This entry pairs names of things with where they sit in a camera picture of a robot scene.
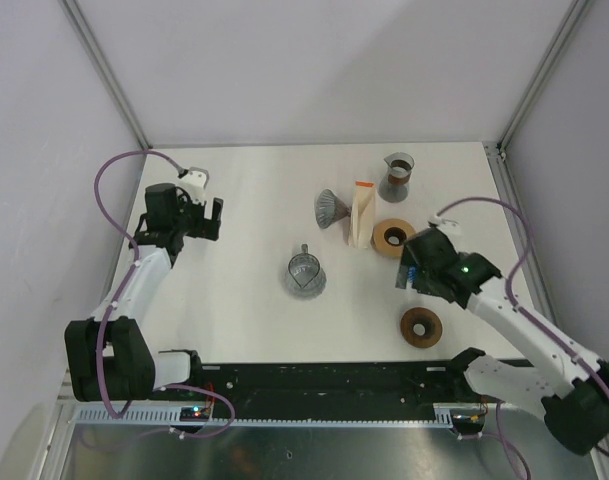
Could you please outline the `blue plastic dripper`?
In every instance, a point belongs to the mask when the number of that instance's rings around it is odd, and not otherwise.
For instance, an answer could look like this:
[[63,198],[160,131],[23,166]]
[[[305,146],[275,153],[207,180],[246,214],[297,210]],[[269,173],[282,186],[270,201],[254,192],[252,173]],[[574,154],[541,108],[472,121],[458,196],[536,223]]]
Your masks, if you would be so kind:
[[399,279],[402,282],[402,287],[405,288],[408,284],[413,285],[416,277],[417,268],[415,266],[401,266],[399,270]]

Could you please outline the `coffee filter paper pack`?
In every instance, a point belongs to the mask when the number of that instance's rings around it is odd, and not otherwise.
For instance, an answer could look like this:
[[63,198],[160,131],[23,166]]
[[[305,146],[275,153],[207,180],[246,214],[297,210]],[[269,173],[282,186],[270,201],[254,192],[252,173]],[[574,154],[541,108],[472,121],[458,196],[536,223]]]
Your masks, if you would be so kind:
[[375,184],[356,181],[349,219],[348,245],[356,249],[369,249],[375,225]]

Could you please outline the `clear glass coffee server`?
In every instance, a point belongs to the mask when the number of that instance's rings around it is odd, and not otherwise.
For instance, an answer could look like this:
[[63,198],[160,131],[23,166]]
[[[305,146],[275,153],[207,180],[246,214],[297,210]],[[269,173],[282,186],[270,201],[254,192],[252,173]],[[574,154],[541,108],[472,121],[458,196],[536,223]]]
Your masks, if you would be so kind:
[[289,261],[285,270],[283,285],[286,292],[299,300],[319,297],[325,290],[327,277],[320,261],[309,252],[307,244]]

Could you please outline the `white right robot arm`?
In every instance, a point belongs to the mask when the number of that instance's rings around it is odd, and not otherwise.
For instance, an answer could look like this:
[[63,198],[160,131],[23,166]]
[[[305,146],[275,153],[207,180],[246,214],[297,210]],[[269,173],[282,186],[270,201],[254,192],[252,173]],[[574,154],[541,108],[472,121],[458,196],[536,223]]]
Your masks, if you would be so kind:
[[469,349],[447,373],[457,401],[502,399],[544,422],[568,451],[586,455],[609,435],[609,360],[582,347],[540,314],[511,299],[507,279],[478,253],[459,252],[432,226],[402,246],[396,285],[455,303],[493,327],[534,367],[490,374],[490,356]]

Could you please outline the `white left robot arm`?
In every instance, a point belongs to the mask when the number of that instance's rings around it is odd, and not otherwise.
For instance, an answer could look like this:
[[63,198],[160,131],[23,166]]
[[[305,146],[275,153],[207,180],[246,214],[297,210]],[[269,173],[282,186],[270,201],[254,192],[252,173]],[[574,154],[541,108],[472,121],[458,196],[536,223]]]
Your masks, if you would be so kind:
[[205,387],[196,351],[153,353],[141,326],[184,240],[218,240],[224,202],[200,201],[173,183],[147,187],[144,200],[127,239],[132,260],[125,277],[88,319],[70,322],[64,333],[73,393],[82,402],[146,400],[167,385],[191,400]]

